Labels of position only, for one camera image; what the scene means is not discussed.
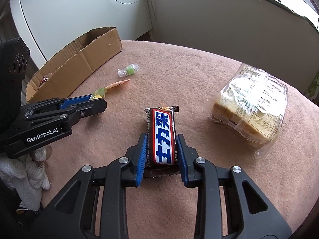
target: chocolate bar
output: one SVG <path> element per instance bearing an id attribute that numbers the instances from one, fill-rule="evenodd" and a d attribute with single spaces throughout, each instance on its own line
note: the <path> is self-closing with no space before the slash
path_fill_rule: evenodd
<path id="1" fill-rule="evenodd" d="M 147 153 L 144 177 L 178 173 L 174 113 L 178 106 L 145 109 L 147 113 Z"/>

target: clear candy wrapper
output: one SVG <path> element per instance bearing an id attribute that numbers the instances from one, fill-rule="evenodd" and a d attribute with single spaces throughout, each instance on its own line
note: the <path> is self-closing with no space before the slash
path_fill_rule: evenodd
<path id="1" fill-rule="evenodd" d="M 257 158 L 278 138 L 287 102 L 286 85 L 261 69 L 241 64 L 205 108 L 214 121 L 240 133 Z"/>
<path id="2" fill-rule="evenodd" d="M 120 77 L 125 77 L 128 75 L 135 74 L 136 72 L 139 72 L 139 71 L 140 71 L 140 67 L 138 64 L 130 64 L 125 68 L 118 69 L 117 74 Z"/>

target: camera lens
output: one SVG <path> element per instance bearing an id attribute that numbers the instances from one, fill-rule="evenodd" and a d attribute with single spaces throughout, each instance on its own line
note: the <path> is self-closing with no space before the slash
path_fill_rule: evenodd
<path id="1" fill-rule="evenodd" d="M 25 72 L 25 71 L 26 71 L 26 69 L 27 69 L 27 65 L 28 65 L 28 60 L 26 60 L 26 62 L 24 63 L 23 72 Z"/>
<path id="2" fill-rule="evenodd" d="M 16 71 L 18 69 L 19 64 L 20 64 L 20 56 L 19 54 L 17 54 L 13 63 L 13 71 Z"/>
<path id="3" fill-rule="evenodd" d="M 21 57 L 21 60 L 20 60 L 20 65 L 19 65 L 19 73 L 22 73 L 23 69 L 24 69 L 24 56 Z"/>

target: plastic bag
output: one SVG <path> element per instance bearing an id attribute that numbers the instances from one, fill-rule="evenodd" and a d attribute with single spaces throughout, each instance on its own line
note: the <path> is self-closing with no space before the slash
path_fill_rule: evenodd
<path id="1" fill-rule="evenodd" d="M 287 102 L 286 85 L 261 69 L 241 64 L 205 108 L 214 121 L 240 133 L 257 158 L 278 138 Z"/>

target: white wall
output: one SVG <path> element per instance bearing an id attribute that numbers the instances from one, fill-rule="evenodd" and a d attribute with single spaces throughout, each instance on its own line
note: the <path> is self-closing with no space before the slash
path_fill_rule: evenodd
<path id="1" fill-rule="evenodd" d="M 304 93 L 319 70 L 319 34 L 266 0 L 151 0 L 156 42 L 262 68 Z"/>
<path id="2" fill-rule="evenodd" d="M 131 5 L 115 0 L 12 0 L 11 8 L 20 36 L 28 46 L 38 47 L 30 48 L 38 67 L 90 29 L 116 26 L 121 39 L 134 40 L 152 28 L 146 0 Z"/>

